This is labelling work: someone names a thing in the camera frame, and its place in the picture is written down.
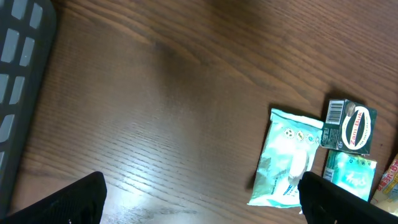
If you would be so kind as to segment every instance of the dark green box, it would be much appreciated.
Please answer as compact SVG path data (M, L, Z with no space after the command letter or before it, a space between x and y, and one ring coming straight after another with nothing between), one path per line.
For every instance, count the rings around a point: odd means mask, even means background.
M368 155L377 110L350 100L330 100L321 146Z

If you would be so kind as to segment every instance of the teal packet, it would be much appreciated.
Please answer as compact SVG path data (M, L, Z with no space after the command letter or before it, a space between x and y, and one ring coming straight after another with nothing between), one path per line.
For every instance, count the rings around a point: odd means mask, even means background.
M248 205L300 206L297 185L312 167L322 126L322 121L271 109L271 126Z
M359 155L329 150L323 178L368 201L376 164Z

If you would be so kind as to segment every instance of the wood grain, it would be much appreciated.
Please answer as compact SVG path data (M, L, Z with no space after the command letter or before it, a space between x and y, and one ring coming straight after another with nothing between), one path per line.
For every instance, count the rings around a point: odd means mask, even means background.
M98 170L103 223L305 223L246 203L271 108L323 119L329 97L379 112L373 189L397 153L397 1L53 4L12 211Z

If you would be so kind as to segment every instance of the snack bag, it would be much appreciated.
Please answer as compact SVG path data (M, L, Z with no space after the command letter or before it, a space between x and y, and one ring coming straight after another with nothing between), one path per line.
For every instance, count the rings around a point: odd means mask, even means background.
M329 150L323 178L368 201L376 164L359 155Z
M383 174L371 204L398 216L398 155Z
M271 109L271 126L248 205L300 206L297 185L311 169L322 126L322 121Z

